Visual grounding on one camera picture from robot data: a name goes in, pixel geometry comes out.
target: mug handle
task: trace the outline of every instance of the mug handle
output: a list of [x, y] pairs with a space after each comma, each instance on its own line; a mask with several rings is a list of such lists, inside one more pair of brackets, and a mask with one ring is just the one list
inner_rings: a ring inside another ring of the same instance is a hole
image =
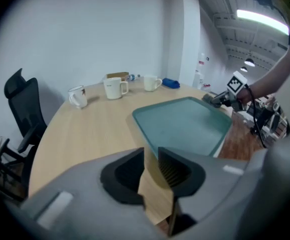
[[157, 89], [158, 87], [160, 87], [162, 83], [163, 83], [163, 80], [160, 79], [160, 78], [158, 78], [158, 79], [156, 80], [156, 87], [155, 87], [155, 89]]
[[[125, 92], [123, 92], [122, 84], [126, 84], [126, 91], [125, 91]], [[127, 82], [127, 81], [121, 81], [121, 82], [120, 82], [120, 89], [121, 89], [121, 94], [122, 94], [122, 95], [124, 95], [124, 94], [126, 94], [127, 92], [129, 92], [128, 82]]]
[[77, 101], [77, 99], [75, 98], [75, 94], [73, 93], [73, 94], [71, 94], [70, 96], [69, 96], [69, 102], [71, 103], [71, 105], [74, 105], [74, 106], [77, 106], [77, 107], [79, 107], [80, 106], [80, 104], [78, 103], [78, 101]]

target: blue object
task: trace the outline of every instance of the blue object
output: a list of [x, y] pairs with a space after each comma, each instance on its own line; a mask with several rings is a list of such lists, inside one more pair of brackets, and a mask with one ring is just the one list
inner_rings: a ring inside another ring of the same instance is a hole
[[193, 97], [138, 108], [133, 118], [156, 157], [158, 147], [213, 156], [232, 124], [223, 112]]
[[167, 86], [169, 88], [172, 88], [172, 89], [177, 89], [180, 87], [180, 84], [178, 81], [175, 81], [175, 80], [172, 80], [172, 79], [169, 79], [169, 78], [164, 78], [163, 79], [163, 85], [164, 86]]

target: chair armrest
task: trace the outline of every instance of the chair armrest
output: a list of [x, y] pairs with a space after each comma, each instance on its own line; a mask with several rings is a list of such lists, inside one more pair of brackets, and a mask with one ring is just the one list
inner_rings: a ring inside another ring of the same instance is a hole
[[19, 153], [22, 153], [22, 152], [24, 152], [27, 149], [27, 147], [30, 144], [30, 140], [36, 134], [37, 126], [38, 125], [30, 128], [30, 130], [24, 136], [24, 139], [21, 141], [21, 143], [20, 143], [20, 145], [19, 145], [19, 147], [17, 149]]

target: water bottle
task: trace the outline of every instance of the water bottle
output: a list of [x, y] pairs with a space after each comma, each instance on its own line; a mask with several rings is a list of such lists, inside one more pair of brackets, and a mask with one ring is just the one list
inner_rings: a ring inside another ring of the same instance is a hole
[[134, 74], [129, 74], [128, 76], [125, 77], [125, 81], [131, 82], [135, 79], [138, 79], [140, 77], [140, 75], [134, 75]]

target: wooden table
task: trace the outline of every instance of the wooden table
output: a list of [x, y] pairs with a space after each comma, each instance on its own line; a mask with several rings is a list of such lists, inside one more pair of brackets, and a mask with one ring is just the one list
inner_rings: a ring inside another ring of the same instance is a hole
[[[102, 83], [86, 87], [88, 105], [77, 109], [64, 102], [39, 144], [32, 167], [29, 195], [68, 168], [116, 152], [144, 147], [145, 170], [138, 193], [144, 196], [146, 213], [157, 224], [171, 215], [173, 194], [158, 169], [158, 162], [132, 118], [133, 110], [144, 106], [195, 97], [205, 92], [181, 85], [180, 89], [160, 86], [146, 92], [141, 80], [129, 84], [129, 93], [108, 100]], [[231, 116], [232, 108], [220, 108]]]

